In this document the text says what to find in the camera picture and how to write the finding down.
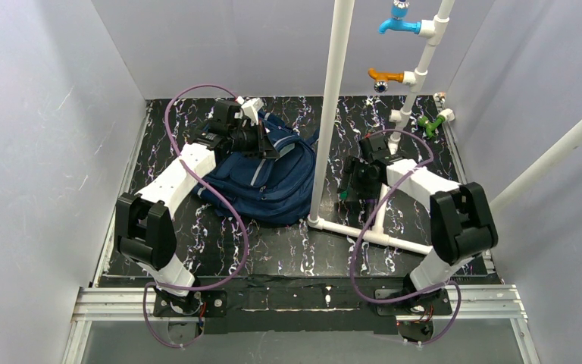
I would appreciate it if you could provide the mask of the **navy blue student backpack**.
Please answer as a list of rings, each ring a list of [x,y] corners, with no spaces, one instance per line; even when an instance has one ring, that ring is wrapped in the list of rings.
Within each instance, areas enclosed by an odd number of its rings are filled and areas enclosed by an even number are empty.
[[[234,152],[203,177],[242,217],[291,225],[309,214],[320,131],[302,138],[283,119],[260,111],[277,159],[248,158]]]

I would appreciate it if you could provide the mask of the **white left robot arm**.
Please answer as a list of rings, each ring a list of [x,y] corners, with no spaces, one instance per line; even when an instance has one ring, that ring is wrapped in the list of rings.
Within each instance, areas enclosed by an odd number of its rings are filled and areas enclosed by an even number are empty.
[[[258,113],[260,98],[220,100],[212,118],[193,131],[175,160],[138,193],[123,193],[115,207],[115,249],[175,297],[194,290],[195,277],[176,254],[173,214],[193,188],[231,154],[279,158]]]

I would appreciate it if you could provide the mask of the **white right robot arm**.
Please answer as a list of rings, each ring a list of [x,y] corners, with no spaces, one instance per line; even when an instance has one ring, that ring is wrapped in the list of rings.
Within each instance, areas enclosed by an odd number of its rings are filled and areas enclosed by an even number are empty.
[[[495,247],[499,241],[483,187],[442,178],[426,167],[390,150],[380,132],[359,141],[360,155],[349,156],[339,191],[378,197],[380,187],[400,190],[429,212],[432,250],[405,278],[402,298],[438,290],[463,265]]]

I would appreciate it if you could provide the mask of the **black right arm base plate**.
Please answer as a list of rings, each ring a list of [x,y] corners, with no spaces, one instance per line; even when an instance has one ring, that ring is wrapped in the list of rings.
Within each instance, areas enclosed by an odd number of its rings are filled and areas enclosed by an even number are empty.
[[[375,309],[380,316],[415,315],[417,319],[451,315],[454,310],[445,289],[424,293],[398,303],[376,305]]]

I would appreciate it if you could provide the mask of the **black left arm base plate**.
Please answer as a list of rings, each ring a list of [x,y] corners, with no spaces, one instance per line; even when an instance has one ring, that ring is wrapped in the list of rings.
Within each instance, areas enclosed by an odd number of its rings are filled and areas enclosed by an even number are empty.
[[[179,297],[155,289],[156,297],[152,314],[155,317],[224,317],[227,313],[228,298],[223,290],[207,290],[189,293]]]

